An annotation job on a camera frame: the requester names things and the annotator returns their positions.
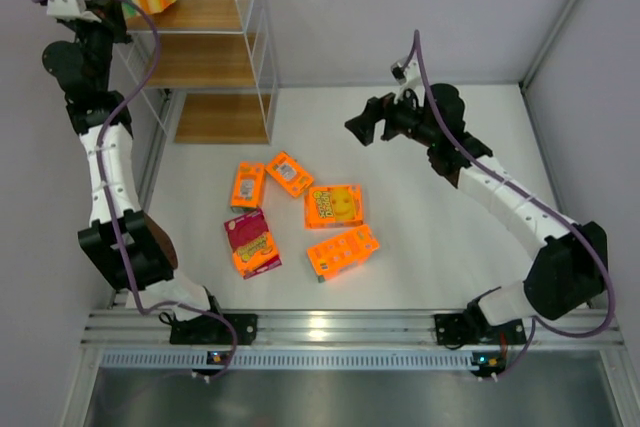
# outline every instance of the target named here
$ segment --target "gray wall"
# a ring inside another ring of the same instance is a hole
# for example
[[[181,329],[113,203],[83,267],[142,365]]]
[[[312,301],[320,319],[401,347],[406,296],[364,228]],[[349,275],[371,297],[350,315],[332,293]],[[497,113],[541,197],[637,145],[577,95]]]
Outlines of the gray wall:
[[[0,423],[50,426],[64,406],[87,313],[109,289],[77,245],[90,212],[88,167],[63,94],[40,61],[49,42],[70,32],[29,0],[0,6]],[[138,166],[151,125],[139,113]]]
[[[522,78],[564,0],[267,0],[286,85],[388,83],[421,29],[431,77]]]
[[[609,235],[618,319],[640,371],[640,0],[585,0],[529,100],[561,202]]]

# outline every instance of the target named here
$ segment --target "white floor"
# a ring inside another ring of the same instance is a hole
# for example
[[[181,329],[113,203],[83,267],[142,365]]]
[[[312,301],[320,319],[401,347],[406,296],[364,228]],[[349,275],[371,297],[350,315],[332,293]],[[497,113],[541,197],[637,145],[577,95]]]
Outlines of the white floor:
[[[344,128],[367,98],[389,88],[285,89],[271,146],[168,142],[150,208],[173,239],[180,269],[226,309],[460,308],[497,285],[522,279],[531,261],[482,207],[429,166],[404,137],[365,148]],[[516,85],[462,86],[467,128],[519,181],[553,199]],[[316,183],[360,183],[366,221],[381,248],[361,267],[324,284],[305,251],[335,230],[303,227],[303,200],[269,179],[264,204],[283,265],[243,280],[233,269],[223,222],[238,162],[268,162],[286,150]]]

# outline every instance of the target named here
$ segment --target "cereal box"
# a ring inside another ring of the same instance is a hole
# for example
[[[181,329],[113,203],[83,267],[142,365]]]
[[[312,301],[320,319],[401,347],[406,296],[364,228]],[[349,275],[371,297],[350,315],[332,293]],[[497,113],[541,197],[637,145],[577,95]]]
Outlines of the cereal box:
[[[307,229],[356,227],[364,223],[362,191],[359,185],[311,187],[304,198]]]
[[[233,251],[233,265],[244,279],[282,265],[262,210],[225,222],[224,228]]]

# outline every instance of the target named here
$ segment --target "snack box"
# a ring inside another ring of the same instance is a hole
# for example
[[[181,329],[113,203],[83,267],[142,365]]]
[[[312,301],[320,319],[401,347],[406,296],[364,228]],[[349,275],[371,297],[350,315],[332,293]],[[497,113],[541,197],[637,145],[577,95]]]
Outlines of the snack box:
[[[318,282],[324,282],[362,264],[379,247],[371,228],[364,224],[311,247],[307,255]]]
[[[240,162],[231,194],[231,210],[233,212],[242,214],[262,206],[265,175],[264,164]]]
[[[304,197],[307,229],[357,227],[364,223],[362,190],[359,185],[311,187]]]
[[[280,253],[261,209],[225,222],[233,265],[244,279],[282,265]]]
[[[293,197],[300,196],[313,183],[313,176],[284,151],[269,162],[267,172]]]

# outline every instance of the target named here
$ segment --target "wooden shelf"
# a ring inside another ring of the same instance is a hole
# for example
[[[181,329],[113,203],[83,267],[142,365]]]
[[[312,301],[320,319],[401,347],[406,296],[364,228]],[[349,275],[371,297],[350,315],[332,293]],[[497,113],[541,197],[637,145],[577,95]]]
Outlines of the wooden shelf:
[[[271,95],[263,95],[265,117]],[[266,144],[257,94],[188,94],[175,142],[196,144]]]
[[[149,87],[255,87],[243,35],[165,34],[161,42]]]
[[[238,0],[246,6],[250,0]],[[242,32],[235,0],[178,0],[164,12],[152,15],[160,31]],[[149,30],[141,17],[127,21],[130,30]]]

